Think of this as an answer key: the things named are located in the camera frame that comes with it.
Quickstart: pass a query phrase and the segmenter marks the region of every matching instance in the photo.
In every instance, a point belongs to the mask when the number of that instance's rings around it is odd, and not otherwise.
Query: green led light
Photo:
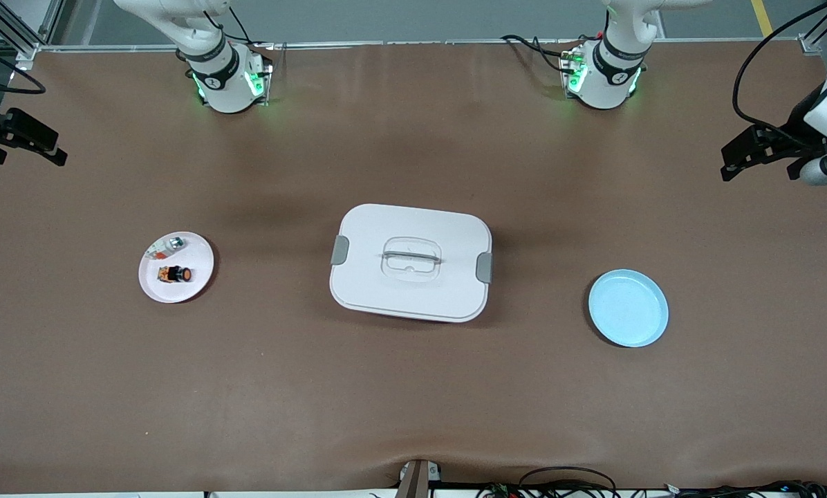
[[[201,88],[201,82],[198,81],[198,76],[195,76],[195,73],[192,75],[192,81],[195,82],[195,86],[198,88],[198,96],[201,97],[202,100],[206,100],[205,91]]]
[[[263,93],[263,78],[256,75],[256,73],[245,73],[247,75],[247,82],[248,86],[250,86],[250,92],[252,92],[255,97],[259,97]]]
[[[578,92],[582,88],[582,80],[585,79],[585,75],[588,73],[588,67],[585,64],[580,64],[577,67],[577,70],[570,76],[570,80],[568,83],[568,89],[572,92]]]
[[[629,95],[631,95],[632,92],[635,91],[635,85],[638,84],[638,76],[641,76],[641,68],[640,67],[638,67],[637,72],[635,72],[635,75],[632,77],[632,85],[631,85],[631,87],[629,87]]]

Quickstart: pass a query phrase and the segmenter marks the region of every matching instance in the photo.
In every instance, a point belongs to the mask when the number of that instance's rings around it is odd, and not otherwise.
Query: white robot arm
[[[267,97],[271,64],[227,40],[207,16],[230,9],[228,0],[114,0],[173,41],[192,68],[203,101],[220,113],[238,113]]]
[[[601,0],[607,27],[600,40],[584,42],[564,67],[569,94],[597,109],[612,109],[635,89],[644,55],[659,32],[660,10],[690,9],[711,0]]]
[[[783,126],[749,126],[725,145],[721,154],[721,178],[725,182],[745,168],[797,158],[788,167],[790,179],[827,185],[827,78],[796,105]]]

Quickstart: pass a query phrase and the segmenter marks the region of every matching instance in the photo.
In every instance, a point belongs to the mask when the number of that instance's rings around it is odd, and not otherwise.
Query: light blue plate
[[[653,343],[669,324],[669,303],[660,287],[631,269],[601,275],[588,293],[588,312],[604,337],[626,347]]]

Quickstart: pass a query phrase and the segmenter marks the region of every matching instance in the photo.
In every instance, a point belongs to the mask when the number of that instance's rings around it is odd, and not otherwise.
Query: yellow floor line
[[[764,8],[764,0],[752,0],[752,9],[754,9],[754,16],[758,18],[761,34],[767,37],[773,33],[773,26],[770,25],[770,18],[767,17],[767,9]]]

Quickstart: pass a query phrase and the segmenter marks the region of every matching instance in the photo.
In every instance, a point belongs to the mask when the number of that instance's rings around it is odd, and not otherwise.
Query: white plate
[[[654,343],[669,324],[669,303],[660,287],[631,269],[601,275],[588,293],[588,312],[604,337],[625,347]]]
[[[157,302],[174,303],[192,299],[204,289],[207,282],[211,280],[211,274],[214,273],[214,250],[204,237],[189,231],[176,231],[161,239],[173,239],[174,237],[180,237],[186,243],[186,247],[175,255],[166,259],[149,259],[145,256],[140,258],[138,269],[140,287],[147,296]],[[173,284],[158,280],[159,268],[174,266],[192,269],[192,280]]]

